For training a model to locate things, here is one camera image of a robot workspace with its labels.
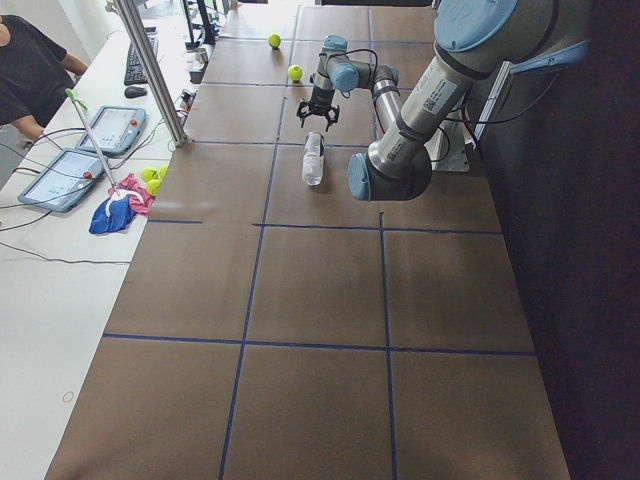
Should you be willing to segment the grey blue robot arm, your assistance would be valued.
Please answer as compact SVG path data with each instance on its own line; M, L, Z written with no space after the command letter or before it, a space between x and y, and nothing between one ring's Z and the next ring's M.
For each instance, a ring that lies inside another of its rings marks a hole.
M328 35L297 115L338 121L334 93L367 89L384 132L348 164L352 195L362 201L420 196L432 176L427 142L476 81L505 62L513 73L555 72L580 62L588 47L589 1L442 1L434 21L435 55L407 99L398 73L349 58L346 39Z

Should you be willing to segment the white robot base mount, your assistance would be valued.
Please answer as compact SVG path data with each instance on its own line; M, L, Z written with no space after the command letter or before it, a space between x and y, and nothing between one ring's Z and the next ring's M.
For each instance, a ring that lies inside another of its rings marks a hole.
M425 148L436 172L466 173L470 170L464 128L460 122L442 122Z

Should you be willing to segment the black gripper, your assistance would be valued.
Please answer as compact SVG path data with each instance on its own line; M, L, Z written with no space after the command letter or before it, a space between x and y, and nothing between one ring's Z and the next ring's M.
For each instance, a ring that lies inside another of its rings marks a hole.
M321 73L314 73L310 79L313 83L310 103L302 100L297 108L296 116L303 125L305 120L313 114L313 108L326 108L323 116L326 119L325 131L338 123L340 115L340 106L332 106L335 88L331 79Z

